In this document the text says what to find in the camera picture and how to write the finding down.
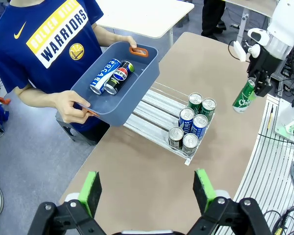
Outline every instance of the beige table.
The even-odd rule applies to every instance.
[[[104,13],[96,22],[98,25],[154,39],[168,32],[170,47],[173,26],[194,8],[194,4],[178,0],[97,0],[97,3]]]
[[[242,115],[233,100],[246,82],[247,63],[227,45],[184,33],[160,62],[157,82],[217,102],[215,118],[190,166],[184,159],[125,127],[112,127],[73,178],[78,192],[88,171],[99,171],[102,195],[96,220],[107,234],[121,230],[173,229],[186,233],[200,216],[193,194],[194,170],[206,169],[215,189],[234,196],[252,153],[266,99]]]
[[[224,1],[244,8],[241,24],[240,24],[240,30],[237,36],[237,41],[239,42],[242,42],[245,26],[246,24],[248,24],[250,11],[255,11],[269,18],[272,18],[273,12],[276,7],[276,0],[224,0]]]

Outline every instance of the gray tray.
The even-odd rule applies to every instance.
[[[96,113],[98,118],[112,126],[121,126],[126,122],[160,73],[158,50],[144,45],[137,46],[146,49],[148,57],[132,54],[126,42],[114,43],[89,67],[71,89],[91,104],[90,110]],[[127,78],[116,95],[106,91],[102,95],[97,95],[89,85],[111,59],[131,62],[135,71]]]

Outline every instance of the soda can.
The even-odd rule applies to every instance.
[[[243,113],[256,98],[254,87],[255,82],[249,79],[233,103],[233,109],[236,112]]]
[[[184,131],[182,128],[175,126],[169,131],[169,145],[176,149],[181,149],[183,145]]]
[[[212,115],[215,112],[216,105],[217,105],[217,103],[216,103],[216,101],[214,99],[205,98],[202,101],[201,109],[200,109],[199,113],[205,115],[206,118],[208,119],[208,122],[209,122],[209,121],[211,121]]]
[[[133,72],[134,66],[128,61],[122,61],[120,67],[104,84],[104,89],[110,94],[117,94]]]
[[[206,132],[206,128],[208,125],[208,119],[205,115],[203,114],[198,114],[194,117],[193,119],[193,126],[191,133],[195,134],[198,139],[202,139]]]
[[[112,59],[109,63],[101,70],[101,72],[94,78],[90,84],[90,89],[96,94],[102,94],[104,91],[105,82],[111,77],[111,75],[121,65],[121,62],[117,59]]]
[[[180,112],[180,119],[179,119],[179,127],[182,128],[184,133],[190,133],[192,124],[193,124],[193,118],[195,116],[194,110],[191,108],[184,108]]]
[[[195,134],[193,133],[186,134],[183,138],[182,151],[186,153],[188,156],[190,156],[196,152],[196,148],[198,144],[199,144],[199,140]]]
[[[194,110],[195,115],[199,113],[199,109],[202,102],[202,95],[199,93],[191,93],[188,96],[188,106],[189,108]]]

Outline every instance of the white robotic arm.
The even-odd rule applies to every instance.
[[[271,90],[271,74],[294,46],[294,0],[281,0],[267,31],[253,28],[248,31],[248,36],[257,42],[252,47],[247,46],[251,54],[248,77],[255,80],[256,95],[264,97]],[[237,41],[234,50],[241,61],[246,60],[246,53]],[[280,102],[275,131],[294,141],[294,101],[292,104]]]
[[[294,46],[294,0],[281,0],[267,31],[253,28],[248,36],[257,42],[252,47],[247,45],[246,51],[251,54],[248,77],[255,81],[255,94],[264,97],[272,88],[271,74]],[[246,60],[246,52],[238,41],[234,42],[234,50],[241,61]]]

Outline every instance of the nike swoosh logo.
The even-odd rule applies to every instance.
[[[26,22],[23,24],[21,30],[19,31],[19,33],[18,33],[17,35],[14,34],[14,38],[15,38],[15,39],[18,39],[18,38],[19,38],[19,36],[20,36],[20,34],[21,34],[21,32],[22,32],[22,30],[23,30],[25,24],[26,24]]]

